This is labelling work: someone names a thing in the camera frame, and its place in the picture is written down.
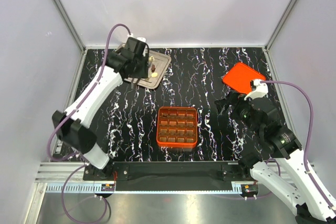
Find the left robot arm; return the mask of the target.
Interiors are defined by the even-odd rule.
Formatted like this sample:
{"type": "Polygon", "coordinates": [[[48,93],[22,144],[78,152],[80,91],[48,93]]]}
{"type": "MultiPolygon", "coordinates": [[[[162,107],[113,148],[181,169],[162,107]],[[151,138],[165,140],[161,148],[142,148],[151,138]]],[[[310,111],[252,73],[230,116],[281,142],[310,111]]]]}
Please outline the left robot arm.
{"type": "Polygon", "coordinates": [[[103,180],[113,175],[110,158],[90,130],[91,122],[109,94],[125,79],[145,79],[149,73],[149,46],[145,38],[129,37],[125,45],[106,52],[101,67],[78,99],[52,120],[57,137],[77,150],[103,180]]]}

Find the dark shell chocolate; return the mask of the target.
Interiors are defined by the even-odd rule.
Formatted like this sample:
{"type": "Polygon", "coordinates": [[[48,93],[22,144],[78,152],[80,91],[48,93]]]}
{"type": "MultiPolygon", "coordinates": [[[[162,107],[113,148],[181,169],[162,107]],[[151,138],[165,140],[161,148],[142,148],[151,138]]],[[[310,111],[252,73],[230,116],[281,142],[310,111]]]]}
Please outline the dark shell chocolate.
{"type": "Polygon", "coordinates": [[[151,66],[151,71],[154,72],[155,69],[156,69],[156,67],[155,67],[155,65],[153,64],[153,65],[151,66]]]}

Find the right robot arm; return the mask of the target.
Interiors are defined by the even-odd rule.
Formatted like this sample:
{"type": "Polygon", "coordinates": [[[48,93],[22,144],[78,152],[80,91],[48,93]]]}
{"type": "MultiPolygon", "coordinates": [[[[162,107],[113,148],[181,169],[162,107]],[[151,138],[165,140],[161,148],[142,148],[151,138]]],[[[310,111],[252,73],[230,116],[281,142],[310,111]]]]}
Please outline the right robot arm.
{"type": "Polygon", "coordinates": [[[277,108],[267,98],[246,100],[231,92],[227,98],[215,101],[215,105],[220,116],[229,115],[252,130],[262,149],[292,182],[272,172],[255,151],[238,161],[242,179],[264,184],[292,211],[297,223],[335,223],[335,198],[312,167],[304,164],[302,145],[290,129],[281,125],[277,108]]]}

